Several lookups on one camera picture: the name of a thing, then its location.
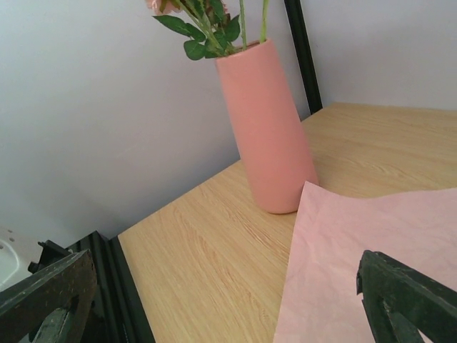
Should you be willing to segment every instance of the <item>pink paper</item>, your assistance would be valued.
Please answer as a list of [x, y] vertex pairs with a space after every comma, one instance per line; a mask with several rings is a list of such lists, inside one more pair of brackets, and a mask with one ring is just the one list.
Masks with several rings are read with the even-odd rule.
[[352, 199], [306, 183], [276, 343], [374, 342], [356, 295], [366, 249], [457, 290], [457, 188]]

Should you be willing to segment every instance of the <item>wooden table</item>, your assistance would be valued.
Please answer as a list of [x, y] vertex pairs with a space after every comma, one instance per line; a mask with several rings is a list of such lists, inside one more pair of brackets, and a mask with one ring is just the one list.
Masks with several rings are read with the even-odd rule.
[[[457, 187], [457, 111], [334, 104], [303, 126], [330, 191]], [[236, 162], [121, 234], [157, 342], [271, 342], [295, 216], [258, 209]]]

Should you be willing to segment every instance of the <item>sink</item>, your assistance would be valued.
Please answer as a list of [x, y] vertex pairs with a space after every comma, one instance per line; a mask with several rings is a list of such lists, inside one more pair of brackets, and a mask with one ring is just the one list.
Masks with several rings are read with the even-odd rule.
[[27, 268], [40, 255], [36, 240], [0, 227], [0, 292], [31, 275]]

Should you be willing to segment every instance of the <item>black shelf frame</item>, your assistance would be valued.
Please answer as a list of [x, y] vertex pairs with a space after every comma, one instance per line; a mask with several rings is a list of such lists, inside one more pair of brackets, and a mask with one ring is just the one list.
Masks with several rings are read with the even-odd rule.
[[305, 19], [300, 0], [284, 0], [287, 17], [291, 26], [291, 33], [298, 64], [300, 66], [301, 78], [305, 87], [306, 98], [308, 99], [309, 111], [311, 114], [322, 109], [321, 93], [314, 69], [311, 47], [309, 46], [308, 34], [306, 32]]
[[91, 252], [98, 283], [94, 311], [104, 319], [107, 342], [155, 343], [118, 237], [93, 232], [68, 249]]

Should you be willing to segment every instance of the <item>flower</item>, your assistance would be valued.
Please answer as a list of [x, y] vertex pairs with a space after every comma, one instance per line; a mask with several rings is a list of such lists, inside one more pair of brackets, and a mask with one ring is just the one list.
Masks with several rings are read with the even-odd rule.
[[[162, 3], [166, 2], [165, 8], [163, 11], [160, 10]], [[153, 9], [154, 12], [156, 12], [157, 16], [161, 16], [164, 14], [170, 14], [172, 11], [174, 12], [181, 12], [182, 10], [173, 5], [174, 1], [170, 0], [146, 0], [146, 5], [148, 6], [149, 9]]]

